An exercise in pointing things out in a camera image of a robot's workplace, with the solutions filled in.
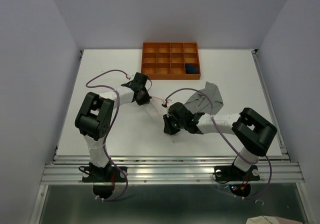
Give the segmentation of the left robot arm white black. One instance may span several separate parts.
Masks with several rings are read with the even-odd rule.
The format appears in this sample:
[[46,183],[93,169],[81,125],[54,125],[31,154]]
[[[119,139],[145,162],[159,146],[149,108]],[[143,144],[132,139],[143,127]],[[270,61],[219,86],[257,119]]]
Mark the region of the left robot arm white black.
[[151,96],[146,88],[149,77],[137,72],[133,77],[126,75],[129,82],[114,88],[108,85],[92,85],[97,78],[88,81],[89,89],[106,88],[108,91],[97,94],[88,92],[75,118],[75,127],[83,135],[90,155],[89,165],[94,167],[94,175],[100,181],[111,177],[111,158],[106,154],[106,139],[118,116],[120,106],[137,103],[148,104]]

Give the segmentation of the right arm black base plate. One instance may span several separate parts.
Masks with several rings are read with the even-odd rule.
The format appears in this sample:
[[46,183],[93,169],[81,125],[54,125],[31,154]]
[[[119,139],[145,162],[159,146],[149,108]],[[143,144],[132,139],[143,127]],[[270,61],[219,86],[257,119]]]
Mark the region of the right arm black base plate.
[[214,167],[213,178],[221,184],[242,181],[259,181],[258,167],[252,165],[248,171],[242,171],[233,165],[220,165]]

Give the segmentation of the navy blue underwear white trim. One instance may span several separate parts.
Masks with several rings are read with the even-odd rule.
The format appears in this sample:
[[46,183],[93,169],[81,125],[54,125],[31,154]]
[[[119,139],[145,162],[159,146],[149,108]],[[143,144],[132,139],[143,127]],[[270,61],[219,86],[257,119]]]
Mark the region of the navy blue underwear white trim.
[[196,67],[194,67],[190,63],[186,63],[185,64],[185,73],[191,75],[191,74],[199,74],[200,72]]

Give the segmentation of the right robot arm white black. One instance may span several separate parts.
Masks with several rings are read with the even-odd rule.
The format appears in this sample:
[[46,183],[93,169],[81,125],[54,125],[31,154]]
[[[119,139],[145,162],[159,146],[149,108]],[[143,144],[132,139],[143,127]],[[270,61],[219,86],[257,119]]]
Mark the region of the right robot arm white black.
[[230,166],[231,176],[242,179],[259,157],[266,156],[278,130],[252,108],[240,113],[213,115],[204,112],[192,113],[184,104],[172,104],[163,115],[165,134],[173,136],[180,130],[190,134],[218,133],[236,153]]

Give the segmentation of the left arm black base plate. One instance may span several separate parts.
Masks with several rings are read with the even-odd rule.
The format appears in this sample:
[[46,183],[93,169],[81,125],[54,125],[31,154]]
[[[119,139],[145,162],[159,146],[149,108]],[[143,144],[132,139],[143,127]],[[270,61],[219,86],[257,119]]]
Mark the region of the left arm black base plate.
[[106,170],[99,170],[94,173],[89,166],[80,166],[83,183],[125,183],[125,177],[121,171],[114,166],[109,166]]

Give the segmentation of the white pink grey underwear pile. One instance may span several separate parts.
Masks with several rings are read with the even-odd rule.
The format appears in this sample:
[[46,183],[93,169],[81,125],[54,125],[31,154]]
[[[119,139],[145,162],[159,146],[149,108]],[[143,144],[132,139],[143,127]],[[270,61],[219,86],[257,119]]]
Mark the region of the white pink grey underwear pile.
[[149,103],[144,104],[142,107],[146,111],[146,113],[154,119],[163,119],[163,116],[167,114],[167,109],[163,106],[164,99],[151,96]]

